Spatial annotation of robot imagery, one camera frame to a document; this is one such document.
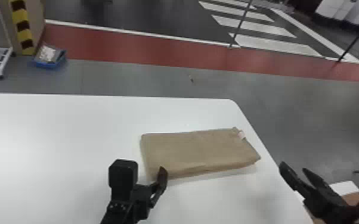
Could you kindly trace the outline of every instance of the black stripe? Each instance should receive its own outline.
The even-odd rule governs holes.
[[[24,0],[14,1],[11,3],[11,8],[13,9],[13,12],[18,10],[26,10],[25,1]]]
[[[22,49],[33,47],[33,41],[31,39],[28,39],[26,41],[21,42]]]
[[[29,22],[28,20],[24,20],[24,21],[21,21],[19,23],[17,23],[17,30],[18,32],[22,31],[22,30],[26,30],[26,29],[29,29]]]

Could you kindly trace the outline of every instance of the white table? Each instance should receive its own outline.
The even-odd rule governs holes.
[[[135,160],[146,181],[143,133],[233,126],[262,159],[170,182],[143,223],[312,223],[233,101],[14,94],[0,94],[0,223],[98,224],[109,165]]]

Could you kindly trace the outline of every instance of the white crosswalk stripe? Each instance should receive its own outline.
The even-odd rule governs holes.
[[[245,36],[240,34],[237,35],[235,41],[239,43],[239,45],[248,48],[266,49],[271,51],[321,57],[321,55],[310,46],[299,43],[289,43],[271,39],[256,38],[253,36]]]
[[[222,3],[226,3],[226,4],[230,4],[230,5],[242,6],[242,7],[246,7],[247,5],[249,5],[246,2],[234,1],[234,0],[213,0],[213,1],[222,2]],[[254,7],[253,5],[251,5],[250,8],[253,10],[256,10],[256,7]]]
[[[207,2],[199,2],[204,8],[207,10],[222,12],[222,13],[228,13],[232,15],[243,15],[244,10],[239,10],[237,8],[230,8],[230,7],[224,7],[221,5],[215,5]],[[265,20],[269,22],[274,22],[274,20],[270,19],[267,15],[261,14],[261,13],[255,13],[255,12],[248,12],[246,14],[246,17],[249,18],[256,18],[258,20]]]
[[[226,17],[217,16],[217,15],[213,15],[213,18],[220,25],[223,25],[223,26],[238,27],[238,25],[239,25],[239,20],[235,20],[233,18],[226,18]],[[257,31],[257,32],[264,32],[264,33],[269,33],[269,34],[274,34],[274,35],[282,35],[282,36],[289,36],[291,38],[296,38],[295,35],[288,32],[286,29],[281,28],[281,27],[276,27],[276,26],[269,26],[269,25],[244,21],[241,25],[241,28],[246,29],[246,30],[253,30],[253,31]]]
[[[234,2],[235,0],[214,0],[219,2],[225,2],[232,5],[240,5],[242,2]],[[211,11],[217,11],[232,15],[243,15],[244,10],[240,10],[238,8],[231,8],[231,7],[223,7],[221,5],[211,4],[207,2],[199,2],[205,9]],[[240,20],[234,18],[228,18],[223,16],[218,16],[212,13],[212,17],[222,26],[228,27],[238,27]],[[269,18],[265,14],[255,13],[255,12],[248,12],[246,14],[248,18],[257,18],[259,20],[265,20],[274,22],[271,18]],[[279,36],[286,36],[291,38],[297,38],[295,35],[290,33],[288,30],[282,27],[271,26],[267,24],[261,24],[257,22],[249,22],[244,21],[241,25],[242,30],[252,30],[254,32],[262,32],[262,33],[269,33],[271,35],[279,35]],[[311,48],[308,45],[300,44],[300,43],[291,43],[286,41],[278,41],[274,39],[267,39],[267,38],[259,38],[256,36],[247,36],[243,34],[238,34],[235,38],[235,41],[243,47],[247,48],[255,48],[255,49],[264,49],[270,51],[278,51],[278,52],[285,52],[285,53],[292,53],[292,54],[302,54],[302,55],[309,55],[315,57],[322,57],[315,49]]]

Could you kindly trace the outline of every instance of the yellow and black striped post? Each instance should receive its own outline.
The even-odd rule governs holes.
[[[33,44],[32,32],[29,27],[28,12],[24,0],[9,0],[11,15],[17,27],[17,39],[21,43],[23,55],[33,55],[35,46]]]

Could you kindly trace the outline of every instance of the white floor marking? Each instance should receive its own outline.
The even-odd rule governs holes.
[[[215,5],[207,2],[199,2],[204,8],[207,10],[228,13],[233,15],[243,15],[243,10],[239,10],[237,8],[224,7],[221,5]],[[265,20],[269,22],[274,22],[274,20],[270,19],[267,15],[261,13],[247,12],[246,17],[249,18],[257,18],[259,20]]]
[[[249,5],[246,2],[234,1],[234,0],[213,0],[213,1],[227,3],[230,5],[238,5],[238,6],[242,6],[242,7],[246,7],[247,5]],[[251,5],[250,8],[253,10],[256,10],[256,7],[254,7],[253,5]]]
[[[308,45],[299,43],[289,43],[284,41],[275,41],[271,39],[255,38],[252,36],[245,36],[238,34],[235,41],[248,48],[266,49],[272,51],[280,51],[286,53],[303,54],[309,56],[322,57],[317,51]]]
[[[294,18],[292,18],[290,15],[284,13],[281,10],[276,10],[276,9],[271,9],[272,11],[274,11],[277,15],[283,17],[285,20],[287,20],[288,22],[294,24],[296,27],[298,27],[299,29],[303,30],[305,33],[309,34],[310,36],[312,36],[314,39],[316,39],[317,41],[319,41],[320,43],[322,43],[324,46],[328,47],[329,49],[331,49],[332,51],[334,51],[335,53],[337,53],[338,55],[342,55],[344,50],[342,48],[340,48],[339,46],[333,44],[331,41],[327,40],[326,38],[322,37],[321,35],[319,35],[318,33],[316,33],[315,31],[311,30],[310,28],[308,28],[307,26],[303,25],[302,23],[300,23],[299,21],[295,20]],[[351,62],[359,62],[358,58],[355,58],[353,55],[351,54],[346,54],[345,59]]]
[[[223,26],[238,27],[238,25],[239,25],[239,20],[236,20],[233,18],[226,18],[226,17],[217,16],[217,15],[213,15],[213,18],[220,25],[223,25]],[[282,36],[289,36],[291,38],[296,38],[296,36],[294,36],[292,33],[288,32],[286,29],[284,29],[282,27],[277,27],[277,26],[269,26],[269,25],[244,21],[241,25],[241,28],[246,29],[246,30],[253,30],[253,31],[257,31],[257,32],[264,32],[264,33],[269,33],[269,34],[274,34],[274,35],[282,35]]]
[[[338,61],[338,58],[330,58],[330,57],[326,57],[327,60],[329,61]],[[359,64],[359,61],[348,61],[346,59],[342,59],[342,62],[350,62],[350,63],[356,63]]]
[[[205,44],[218,45],[218,46],[229,46],[229,43],[223,43],[223,42],[203,41],[203,40],[192,39],[192,38],[181,38],[178,36],[161,35],[161,34],[155,34],[155,33],[146,33],[146,32],[139,32],[139,31],[133,31],[133,30],[116,29],[116,28],[103,27],[103,26],[93,26],[93,25],[71,23],[71,22],[64,22],[64,21],[58,21],[58,20],[45,20],[45,22],[48,24],[54,24],[54,25],[60,25],[60,26],[70,26],[70,27],[77,27],[77,28],[83,28],[83,29],[102,30],[102,31],[116,32],[116,33],[129,33],[129,34],[139,35],[139,36],[151,36],[154,38],[165,38],[165,39],[172,39],[172,40],[178,40],[178,41],[205,43]]]

